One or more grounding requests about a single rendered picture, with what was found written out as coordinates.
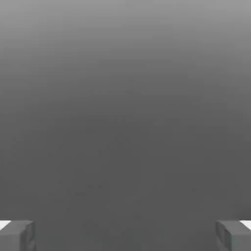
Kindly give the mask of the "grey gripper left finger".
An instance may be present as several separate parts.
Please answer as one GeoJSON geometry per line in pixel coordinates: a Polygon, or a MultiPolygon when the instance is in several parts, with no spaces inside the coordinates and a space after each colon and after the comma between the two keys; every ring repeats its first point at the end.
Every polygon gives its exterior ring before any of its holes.
{"type": "Polygon", "coordinates": [[[31,220],[0,220],[0,251],[37,251],[31,220]]]}

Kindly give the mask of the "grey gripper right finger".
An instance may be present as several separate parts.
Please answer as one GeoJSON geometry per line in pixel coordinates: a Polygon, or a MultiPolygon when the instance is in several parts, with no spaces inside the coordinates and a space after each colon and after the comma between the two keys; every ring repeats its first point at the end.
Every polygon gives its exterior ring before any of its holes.
{"type": "Polygon", "coordinates": [[[251,251],[251,220],[216,221],[218,251],[251,251]]]}

